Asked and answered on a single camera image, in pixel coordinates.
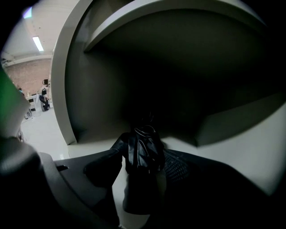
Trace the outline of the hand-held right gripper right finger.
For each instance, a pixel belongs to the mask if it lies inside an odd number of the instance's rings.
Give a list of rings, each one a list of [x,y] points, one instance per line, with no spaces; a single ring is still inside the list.
[[[166,150],[164,155],[167,202],[207,202],[211,199],[206,185],[210,159],[175,150]]]

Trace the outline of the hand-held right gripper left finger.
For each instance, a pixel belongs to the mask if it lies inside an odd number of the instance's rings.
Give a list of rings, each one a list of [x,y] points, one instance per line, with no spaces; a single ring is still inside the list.
[[[106,189],[104,198],[92,210],[111,224],[119,224],[112,185],[122,168],[122,157],[128,153],[128,138],[129,133],[121,134],[110,150],[84,168],[84,174],[94,186]]]

